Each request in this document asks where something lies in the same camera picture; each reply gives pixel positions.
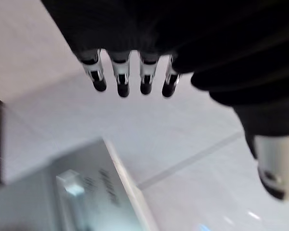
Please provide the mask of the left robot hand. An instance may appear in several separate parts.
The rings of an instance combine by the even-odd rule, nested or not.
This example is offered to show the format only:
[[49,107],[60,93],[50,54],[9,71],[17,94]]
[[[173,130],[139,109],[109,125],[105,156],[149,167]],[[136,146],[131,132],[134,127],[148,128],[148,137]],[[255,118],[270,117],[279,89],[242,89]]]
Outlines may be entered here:
[[289,0],[45,0],[74,55],[171,55],[237,114],[267,192],[289,200]]

